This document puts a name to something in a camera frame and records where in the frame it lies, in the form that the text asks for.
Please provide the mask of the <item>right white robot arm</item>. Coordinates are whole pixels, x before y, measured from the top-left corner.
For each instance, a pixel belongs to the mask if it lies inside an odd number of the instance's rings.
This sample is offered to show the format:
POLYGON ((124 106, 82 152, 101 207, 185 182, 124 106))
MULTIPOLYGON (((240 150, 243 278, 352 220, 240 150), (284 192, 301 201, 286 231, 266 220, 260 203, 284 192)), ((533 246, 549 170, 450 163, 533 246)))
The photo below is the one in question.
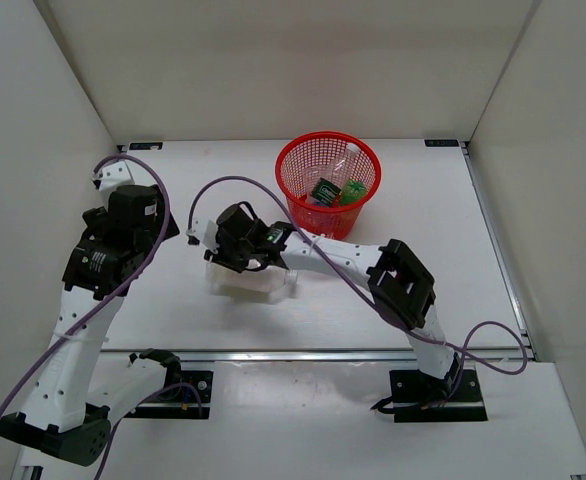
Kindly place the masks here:
POLYGON ((405 243, 353 244, 288 222, 268 225, 247 202, 227 207, 215 221, 193 219, 190 235, 205 245, 207 261, 238 274, 276 267, 343 279, 407 335, 428 396, 443 400, 457 389, 460 355, 440 325, 434 277, 405 243))

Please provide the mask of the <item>green plastic bottle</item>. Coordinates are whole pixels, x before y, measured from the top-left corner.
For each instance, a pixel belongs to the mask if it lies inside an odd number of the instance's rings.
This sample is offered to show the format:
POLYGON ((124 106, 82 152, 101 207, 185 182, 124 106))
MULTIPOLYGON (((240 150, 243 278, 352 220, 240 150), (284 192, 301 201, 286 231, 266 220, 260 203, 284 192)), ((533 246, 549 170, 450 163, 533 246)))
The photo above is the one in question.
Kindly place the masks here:
POLYGON ((367 187, 362 181, 349 179, 342 188, 338 205, 340 207, 357 203, 367 195, 367 187))

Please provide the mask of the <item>large square clear bottle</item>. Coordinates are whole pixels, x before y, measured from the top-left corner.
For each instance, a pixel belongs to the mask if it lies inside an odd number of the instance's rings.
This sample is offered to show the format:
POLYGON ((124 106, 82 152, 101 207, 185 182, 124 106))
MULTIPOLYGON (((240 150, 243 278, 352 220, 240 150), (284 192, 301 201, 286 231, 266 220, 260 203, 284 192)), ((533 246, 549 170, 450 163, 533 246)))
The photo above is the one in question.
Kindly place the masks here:
POLYGON ((237 273, 208 263, 205 278, 214 295, 254 303, 279 303, 295 294, 298 272, 271 266, 257 272, 237 273))

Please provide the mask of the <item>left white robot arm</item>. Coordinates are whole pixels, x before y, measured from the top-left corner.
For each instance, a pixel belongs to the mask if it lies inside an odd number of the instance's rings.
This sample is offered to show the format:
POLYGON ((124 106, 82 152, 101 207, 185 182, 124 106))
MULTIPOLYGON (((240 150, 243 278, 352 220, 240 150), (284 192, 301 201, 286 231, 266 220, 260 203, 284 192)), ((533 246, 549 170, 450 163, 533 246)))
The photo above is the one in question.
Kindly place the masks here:
POLYGON ((121 185, 103 207, 83 213, 86 228, 71 252, 61 308, 39 375, 21 408, 0 414, 0 437, 87 467, 102 454, 114 425, 153 393, 179 395, 178 359, 163 350, 135 356, 113 380, 91 378, 114 317, 133 280, 162 241, 179 233, 157 185, 121 185))

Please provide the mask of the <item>green label clear bottle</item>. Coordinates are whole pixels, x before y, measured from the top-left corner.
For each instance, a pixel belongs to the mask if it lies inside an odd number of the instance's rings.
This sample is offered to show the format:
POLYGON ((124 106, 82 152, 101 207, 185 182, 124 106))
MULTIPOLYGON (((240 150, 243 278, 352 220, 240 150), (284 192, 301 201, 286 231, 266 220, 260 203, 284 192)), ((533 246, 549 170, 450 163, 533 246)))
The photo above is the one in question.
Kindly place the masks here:
POLYGON ((356 144, 348 143, 345 150, 324 167, 307 200, 319 207, 333 207, 351 177, 360 152, 356 144))

